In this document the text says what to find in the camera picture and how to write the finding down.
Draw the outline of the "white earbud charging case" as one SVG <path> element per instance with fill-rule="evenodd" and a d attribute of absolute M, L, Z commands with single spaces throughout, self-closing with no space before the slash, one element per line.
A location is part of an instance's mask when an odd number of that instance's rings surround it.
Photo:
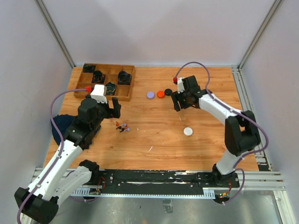
<path fill-rule="evenodd" d="M 186 128 L 184 128 L 183 133 L 186 136 L 192 136 L 193 130 L 190 127 L 186 127 Z"/>

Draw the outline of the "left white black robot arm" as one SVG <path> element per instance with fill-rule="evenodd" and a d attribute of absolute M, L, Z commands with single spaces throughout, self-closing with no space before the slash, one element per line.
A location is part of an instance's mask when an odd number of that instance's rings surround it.
<path fill-rule="evenodd" d="M 91 143 L 104 119 L 119 118 L 121 105 L 112 98 L 113 107 L 95 98 L 86 98 L 78 107 L 78 114 L 68 127 L 60 145 L 47 166 L 27 188 L 18 188 L 14 194 L 19 213 L 40 224 L 50 223 L 59 206 L 81 185 L 96 184 L 100 180 L 99 166 L 84 161 L 66 178 L 70 164 Z"/>

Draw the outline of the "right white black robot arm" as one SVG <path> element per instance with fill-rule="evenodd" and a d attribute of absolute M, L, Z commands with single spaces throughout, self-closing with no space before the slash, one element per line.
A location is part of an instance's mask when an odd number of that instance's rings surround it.
<path fill-rule="evenodd" d="M 213 184 L 221 187 L 233 175 L 241 157 L 261 143 L 254 113 L 233 108 L 209 89 L 201 89 L 195 76 L 175 77 L 173 82 L 177 85 L 177 91 L 171 94 L 171 99 L 177 112 L 189 107 L 202 109 L 217 118 L 225 127 L 226 151 L 213 165 L 211 176 Z"/>

